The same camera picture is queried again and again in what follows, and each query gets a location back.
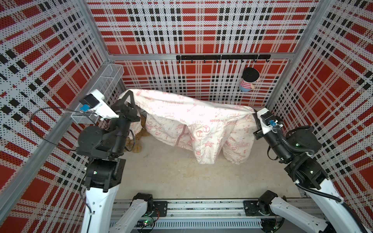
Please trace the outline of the cream pink printed jacket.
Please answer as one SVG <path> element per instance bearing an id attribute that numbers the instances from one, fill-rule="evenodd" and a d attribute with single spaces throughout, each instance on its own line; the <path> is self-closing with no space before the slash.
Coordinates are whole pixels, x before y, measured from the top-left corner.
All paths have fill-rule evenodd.
<path id="1" fill-rule="evenodd" d="M 156 90 L 131 92 L 135 105 L 147 113 L 146 131 L 165 144 L 193 151 L 199 164 L 214 164 L 221 152 L 237 165 L 249 158 L 257 130 L 251 107 Z"/>

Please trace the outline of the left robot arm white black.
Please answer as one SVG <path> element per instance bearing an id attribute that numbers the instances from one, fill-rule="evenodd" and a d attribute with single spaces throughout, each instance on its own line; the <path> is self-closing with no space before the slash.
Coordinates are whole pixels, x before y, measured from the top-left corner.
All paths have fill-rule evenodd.
<path id="1" fill-rule="evenodd" d="M 91 91 L 80 103 L 82 113 L 94 114 L 109 119 L 109 128 L 89 126 L 78 137 L 76 153 L 88 158 L 85 171 L 85 213 L 82 233 L 151 233 L 162 216 L 156 207 L 153 196 L 136 194 L 129 208 L 111 226 L 111 216 L 115 196 L 122 181 L 126 161 L 121 158 L 129 135 L 130 126 L 140 122 L 134 94 L 126 91 L 112 106 L 105 102 L 104 95 L 97 89 Z"/>

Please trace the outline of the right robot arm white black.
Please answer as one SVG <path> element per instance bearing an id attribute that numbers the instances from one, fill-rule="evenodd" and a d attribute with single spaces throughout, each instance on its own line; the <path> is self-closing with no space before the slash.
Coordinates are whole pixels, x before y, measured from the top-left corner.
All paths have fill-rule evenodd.
<path id="1" fill-rule="evenodd" d="M 301 126 L 285 134 L 283 121 L 266 108 L 254 113 L 254 119 L 258 127 L 255 138 L 266 140 L 276 154 L 276 161 L 286 165 L 284 170 L 292 182 L 313 199 L 325 216 L 324 219 L 314 217 L 267 190 L 258 198 L 256 209 L 244 203 L 247 215 L 265 217 L 261 221 L 263 232 L 276 232 L 286 220 L 307 233 L 370 232 L 339 194 L 326 171 L 313 159 L 322 147 L 313 127 Z"/>

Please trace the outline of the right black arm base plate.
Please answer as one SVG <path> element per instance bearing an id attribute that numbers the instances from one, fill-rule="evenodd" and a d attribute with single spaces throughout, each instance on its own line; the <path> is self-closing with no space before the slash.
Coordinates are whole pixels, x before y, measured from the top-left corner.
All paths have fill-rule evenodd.
<path id="1" fill-rule="evenodd" d="M 262 201 L 244 201 L 243 207 L 246 216 L 275 216 L 270 205 Z"/>

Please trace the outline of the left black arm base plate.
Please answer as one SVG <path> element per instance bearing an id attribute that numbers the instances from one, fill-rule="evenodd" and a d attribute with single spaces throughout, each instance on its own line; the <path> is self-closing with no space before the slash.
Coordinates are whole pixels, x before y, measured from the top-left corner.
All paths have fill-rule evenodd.
<path id="1" fill-rule="evenodd" d="M 153 218 L 156 217 L 166 217 L 168 211 L 168 202 L 167 201 L 153 201 L 153 206 L 148 216 Z"/>

